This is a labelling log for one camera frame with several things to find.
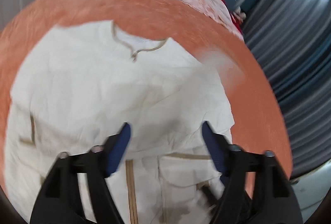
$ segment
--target blue gripper pad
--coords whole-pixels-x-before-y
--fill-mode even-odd
[[[128,123],[125,123],[119,134],[110,136],[109,139],[115,139],[115,141],[109,141],[112,144],[110,149],[107,149],[107,143],[105,144],[105,151],[109,151],[108,160],[106,166],[106,175],[110,176],[112,173],[116,172],[120,161],[123,157],[125,149],[129,143],[131,137],[131,128]]]
[[[220,148],[216,141],[216,136],[222,136],[221,134],[215,134],[210,128],[207,121],[202,124],[202,137],[205,141],[212,161],[214,162],[216,170],[220,173],[225,173],[227,168],[225,166],[225,152]]]

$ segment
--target beige trim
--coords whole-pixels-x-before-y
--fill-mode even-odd
[[[196,187],[197,190],[200,190],[202,187],[210,187],[209,180],[196,184]]]
[[[133,160],[125,161],[125,167],[126,167],[127,192],[129,196],[130,222],[131,224],[138,224],[136,190],[134,187],[134,175],[133,175]]]
[[[166,157],[174,157],[180,159],[200,159],[200,160],[208,160],[211,159],[208,155],[193,155],[193,154],[183,154],[183,153],[172,153],[166,155]]]
[[[36,146],[36,141],[35,141],[35,123],[34,123],[34,117],[30,115],[30,120],[31,120],[31,140],[19,138],[19,142],[24,143],[26,145],[31,145],[31,146]]]

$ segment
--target tan stripe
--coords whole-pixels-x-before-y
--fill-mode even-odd
[[[35,123],[34,123],[34,117],[30,115],[30,120],[31,120],[31,140],[34,145],[36,145],[36,140],[35,140]]]
[[[136,203],[136,191],[134,187],[133,160],[125,161],[126,184],[129,196],[130,222],[138,224],[138,213]]]
[[[172,153],[166,155],[167,157],[181,158],[181,159],[200,159],[208,160],[211,159],[208,155],[193,155],[193,154],[182,154],[182,153]]]
[[[167,223],[167,198],[166,191],[164,189],[164,180],[160,171],[160,158],[158,157],[158,178],[161,186],[161,198],[162,198],[162,224]]]

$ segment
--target pocket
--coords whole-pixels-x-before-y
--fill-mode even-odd
[[[159,161],[163,202],[163,223],[201,224],[210,220],[208,205],[198,184],[213,182],[213,188],[222,189],[220,173],[210,159],[190,159],[163,156]]]

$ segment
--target beige drawstring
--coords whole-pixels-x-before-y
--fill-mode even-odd
[[[115,41],[121,43],[122,45],[124,45],[125,47],[127,47],[128,49],[130,49],[131,51],[131,58],[133,59],[133,61],[135,62],[137,59],[137,54],[141,51],[155,51],[159,48],[161,48],[166,41],[168,40],[168,38],[164,39],[164,40],[160,40],[160,43],[158,46],[153,47],[153,48],[142,48],[142,49],[138,49],[137,51],[134,51],[134,47],[132,45],[130,45],[129,43],[127,43],[126,41],[122,41],[120,39],[118,39],[117,35],[116,35],[116,31],[115,31],[115,27],[117,25],[115,24],[115,22],[113,22],[113,26],[112,26],[112,34],[113,34],[113,38]]]

